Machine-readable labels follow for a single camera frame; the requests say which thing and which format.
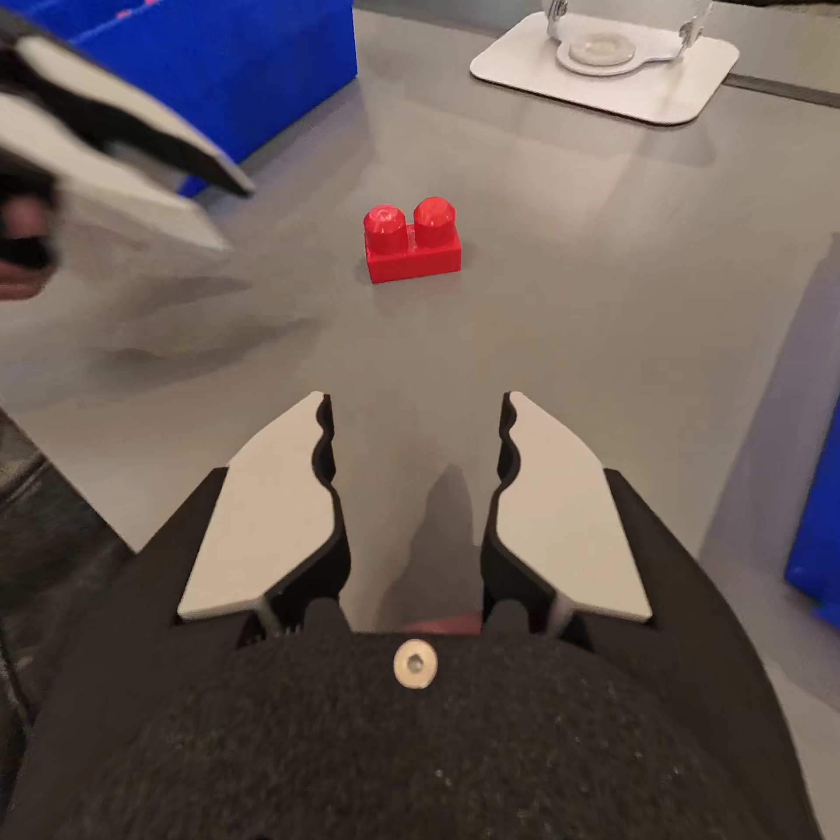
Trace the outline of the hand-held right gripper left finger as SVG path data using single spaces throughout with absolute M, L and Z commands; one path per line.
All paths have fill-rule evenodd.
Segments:
M 331 397 L 311 392 L 231 458 L 179 619 L 250 613 L 283 634 L 303 627 L 312 602 L 339 600 L 351 554 L 333 437 Z

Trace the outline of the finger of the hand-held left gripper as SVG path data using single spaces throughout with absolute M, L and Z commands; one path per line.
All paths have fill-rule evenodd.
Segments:
M 55 179 L 69 219 L 137 244 L 160 239 L 223 253 L 230 246 L 200 207 L 130 165 L 93 150 L 40 107 L 1 95 L 2 151 Z
M 227 153 L 178 113 L 47 35 L 15 35 L 14 94 L 98 152 L 126 145 L 228 193 L 255 190 Z

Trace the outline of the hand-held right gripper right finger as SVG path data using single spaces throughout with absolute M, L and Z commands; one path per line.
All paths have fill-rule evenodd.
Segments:
M 480 545 L 483 619 L 517 604 L 526 628 L 576 620 L 645 627 L 653 607 L 601 460 L 522 392 L 502 397 L 497 488 Z

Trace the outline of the blue plastic storage bin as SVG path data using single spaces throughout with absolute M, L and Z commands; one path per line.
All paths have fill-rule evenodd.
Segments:
M 784 580 L 839 628 L 839 403 L 835 404 L 801 514 Z
M 242 165 L 358 73 L 352 2 L 2 2 Z

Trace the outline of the red toy block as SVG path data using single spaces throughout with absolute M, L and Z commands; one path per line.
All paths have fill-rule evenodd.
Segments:
M 443 197 L 430 196 L 420 202 L 411 223 L 397 206 L 373 206 L 363 226 L 365 261 L 373 284 L 461 270 L 463 249 L 456 210 Z

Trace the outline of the grey desk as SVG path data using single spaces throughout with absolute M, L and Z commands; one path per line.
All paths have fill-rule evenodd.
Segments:
M 359 76 L 201 203 L 238 252 L 2 310 L 2 406 L 135 550 L 332 396 L 354 629 L 478 606 L 504 392 L 629 479 L 735 607 L 838 836 L 838 633 L 781 573 L 838 390 L 838 109 L 723 87 L 678 129 L 474 79 L 528 7 L 363 2 Z M 461 270 L 371 283 L 364 217 L 440 196 Z

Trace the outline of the person's left hand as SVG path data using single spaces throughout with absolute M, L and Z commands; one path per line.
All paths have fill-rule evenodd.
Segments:
M 41 238 L 50 233 L 51 210 L 35 195 L 10 197 L 2 206 L 5 231 L 2 238 Z M 18 302 L 36 298 L 51 282 L 56 266 L 28 268 L 1 260 L 1 301 Z

